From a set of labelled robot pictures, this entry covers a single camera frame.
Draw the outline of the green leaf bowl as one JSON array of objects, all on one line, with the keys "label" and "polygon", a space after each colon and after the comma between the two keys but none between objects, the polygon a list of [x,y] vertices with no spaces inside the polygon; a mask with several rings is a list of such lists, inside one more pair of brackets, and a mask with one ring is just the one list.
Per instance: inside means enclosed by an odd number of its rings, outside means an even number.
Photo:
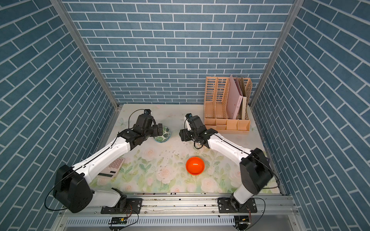
[{"label": "green leaf bowl", "polygon": [[160,142],[160,143],[166,142],[171,137],[171,131],[169,130],[168,127],[163,126],[162,130],[163,130],[163,134],[161,136],[154,137],[154,140],[156,142]]}]

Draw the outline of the orange bowl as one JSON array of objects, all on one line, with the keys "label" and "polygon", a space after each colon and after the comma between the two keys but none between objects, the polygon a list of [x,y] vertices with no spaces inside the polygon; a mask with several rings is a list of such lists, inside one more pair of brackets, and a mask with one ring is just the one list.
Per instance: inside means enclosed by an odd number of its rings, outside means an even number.
[{"label": "orange bowl", "polygon": [[205,169],[204,161],[199,157],[191,157],[186,162],[186,170],[190,175],[200,175]]}]

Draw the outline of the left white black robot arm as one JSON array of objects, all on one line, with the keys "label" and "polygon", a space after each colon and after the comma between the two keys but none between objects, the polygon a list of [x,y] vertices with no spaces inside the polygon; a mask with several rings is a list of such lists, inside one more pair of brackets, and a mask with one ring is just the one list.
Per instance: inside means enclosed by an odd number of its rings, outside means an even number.
[{"label": "left white black robot arm", "polygon": [[163,134],[163,125],[156,123],[149,109],[139,115],[131,129],[119,132],[116,138],[87,159],[69,167],[61,166],[55,175],[53,197],[72,213],[87,207],[106,207],[114,212],[126,212],[127,196],[119,189],[94,191],[89,184],[116,159],[141,145],[150,137]]}]

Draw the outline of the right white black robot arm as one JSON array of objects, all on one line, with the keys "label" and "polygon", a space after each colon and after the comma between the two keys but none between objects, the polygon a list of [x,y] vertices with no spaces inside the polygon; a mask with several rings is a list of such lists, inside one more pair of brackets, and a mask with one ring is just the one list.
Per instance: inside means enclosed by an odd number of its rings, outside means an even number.
[{"label": "right white black robot arm", "polygon": [[246,207],[245,203],[268,184],[274,172],[261,149],[250,150],[226,139],[218,131],[207,129],[199,116],[185,115],[184,128],[179,132],[182,141],[193,141],[217,151],[240,167],[242,185],[232,193],[229,204],[235,211]]}]

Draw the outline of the floral table mat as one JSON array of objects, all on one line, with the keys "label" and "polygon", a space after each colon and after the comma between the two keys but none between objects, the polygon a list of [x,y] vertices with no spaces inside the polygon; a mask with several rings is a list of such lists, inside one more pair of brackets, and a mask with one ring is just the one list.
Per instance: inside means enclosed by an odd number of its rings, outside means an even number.
[{"label": "floral table mat", "polygon": [[[171,131],[166,142],[149,138],[134,150],[123,156],[125,161],[118,175],[112,179],[96,177],[90,184],[93,189],[109,191],[117,188],[123,192],[195,192],[231,193],[241,186],[238,164],[223,154],[183,142],[179,131],[184,127],[184,117],[191,113],[203,117],[202,105],[124,105],[109,141],[132,126],[145,109],[150,109],[158,123]],[[205,169],[197,176],[186,170],[191,157],[204,161]]]}]

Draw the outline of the peach desk file organizer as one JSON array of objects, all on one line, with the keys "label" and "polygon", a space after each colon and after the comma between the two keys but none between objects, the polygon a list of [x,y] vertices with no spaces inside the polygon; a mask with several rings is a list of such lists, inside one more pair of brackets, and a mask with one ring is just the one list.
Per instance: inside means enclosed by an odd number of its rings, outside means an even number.
[{"label": "peach desk file organizer", "polygon": [[[247,107],[252,90],[250,78],[243,78],[247,94]],[[229,91],[229,77],[207,77],[204,94],[204,123],[206,127],[226,133],[245,133],[250,130],[251,121],[246,108],[246,119],[242,120],[240,111],[237,119],[228,119],[226,104]]]}]

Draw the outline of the brown folder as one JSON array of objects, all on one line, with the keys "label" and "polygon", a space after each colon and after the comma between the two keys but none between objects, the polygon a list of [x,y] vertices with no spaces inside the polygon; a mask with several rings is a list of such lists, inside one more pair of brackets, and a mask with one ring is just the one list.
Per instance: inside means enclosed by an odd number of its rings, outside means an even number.
[{"label": "brown folder", "polygon": [[247,94],[246,94],[246,88],[245,88],[245,82],[243,78],[239,78],[240,87],[242,90],[242,103],[241,103],[241,110],[240,110],[240,117],[242,120],[246,119],[246,108],[247,108]]}]

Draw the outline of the pink folder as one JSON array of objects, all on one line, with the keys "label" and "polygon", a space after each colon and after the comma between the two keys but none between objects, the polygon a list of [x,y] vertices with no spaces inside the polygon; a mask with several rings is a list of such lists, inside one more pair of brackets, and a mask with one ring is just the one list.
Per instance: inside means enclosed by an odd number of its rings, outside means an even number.
[{"label": "pink folder", "polygon": [[229,91],[226,104],[228,119],[237,119],[242,103],[242,93],[238,81],[231,75],[229,77]]}]

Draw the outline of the pink calculator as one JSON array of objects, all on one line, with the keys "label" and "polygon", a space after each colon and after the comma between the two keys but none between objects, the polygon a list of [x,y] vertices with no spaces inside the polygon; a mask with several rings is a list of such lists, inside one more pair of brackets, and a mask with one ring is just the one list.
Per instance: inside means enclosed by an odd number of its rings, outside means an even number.
[{"label": "pink calculator", "polygon": [[112,179],[115,178],[121,166],[123,165],[125,161],[125,158],[120,157],[117,158],[115,161],[113,161],[111,164],[109,164],[106,168],[104,168],[98,175],[97,177],[99,178],[105,178],[105,179]]}]

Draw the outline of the green circuit board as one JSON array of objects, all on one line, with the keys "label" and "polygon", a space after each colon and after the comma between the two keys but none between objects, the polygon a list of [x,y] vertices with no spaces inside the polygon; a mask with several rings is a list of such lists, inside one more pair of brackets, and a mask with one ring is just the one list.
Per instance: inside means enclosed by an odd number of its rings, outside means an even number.
[{"label": "green circuit board", "polygon": [[126,225],[127,224],[127,217],[113,217],[110,222],[108,223],[110,226],[112,225]]}]

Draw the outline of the right base connector box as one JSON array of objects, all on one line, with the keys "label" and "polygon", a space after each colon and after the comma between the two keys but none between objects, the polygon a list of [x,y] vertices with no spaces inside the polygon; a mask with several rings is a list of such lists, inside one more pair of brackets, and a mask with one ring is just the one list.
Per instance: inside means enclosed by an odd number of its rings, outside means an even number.
[{"label": "right base connector box", "polygon": [[248,216],[234,216],[234,228],[238,231],[245,231],[251,224],[250,218]]}]

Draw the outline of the aluminium mounting rail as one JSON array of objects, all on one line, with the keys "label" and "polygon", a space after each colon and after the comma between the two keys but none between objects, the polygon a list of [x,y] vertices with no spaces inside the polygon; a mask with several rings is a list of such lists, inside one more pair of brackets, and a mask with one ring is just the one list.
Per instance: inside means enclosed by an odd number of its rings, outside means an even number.
[{"label": "aluminium mounting rail", "polygon": [[[143,199],[140,216],[218,215],[218,198],[229,193],[127,193],[129,199]],[[292,196],[259,194],[254,197],[257,212],[253,215],[295,215],[298,209]]]}]

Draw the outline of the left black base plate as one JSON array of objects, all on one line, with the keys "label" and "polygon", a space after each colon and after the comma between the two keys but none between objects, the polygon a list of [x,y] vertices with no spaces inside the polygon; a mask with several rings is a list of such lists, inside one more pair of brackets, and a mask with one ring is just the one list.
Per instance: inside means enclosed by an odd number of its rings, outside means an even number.
[{"label": "left black base plate", "polygon": [[142,202],[142,198],[122,198],[114,207],[102,207],[101,214],[124,214],[132,210],[139,214]]}]

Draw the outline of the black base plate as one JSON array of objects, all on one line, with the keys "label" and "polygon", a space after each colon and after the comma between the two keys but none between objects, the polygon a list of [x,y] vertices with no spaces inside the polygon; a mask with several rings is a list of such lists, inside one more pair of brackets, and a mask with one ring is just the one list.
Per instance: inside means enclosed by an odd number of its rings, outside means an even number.
[{"label": "black base plate", "polygon": [[257,213],[254,198],[240,204],[234,197],[220,197],[217,199],[219,213]]},{"label": "black base plate", "polygon": [[132,210],[139,214],[142,202],[142,198],[122,198],[114,207],[102,207],[101,214],[124,214]]}]

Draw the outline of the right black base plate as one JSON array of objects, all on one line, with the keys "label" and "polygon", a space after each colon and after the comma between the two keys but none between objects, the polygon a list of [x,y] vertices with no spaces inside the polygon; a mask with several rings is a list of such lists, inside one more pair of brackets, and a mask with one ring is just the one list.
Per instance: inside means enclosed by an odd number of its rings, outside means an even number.
[{"label": "right black base plate", "polygon": [[234,197],[220,197],[217,199],[219,213],[257,213],[254,198],[240,204]]}]

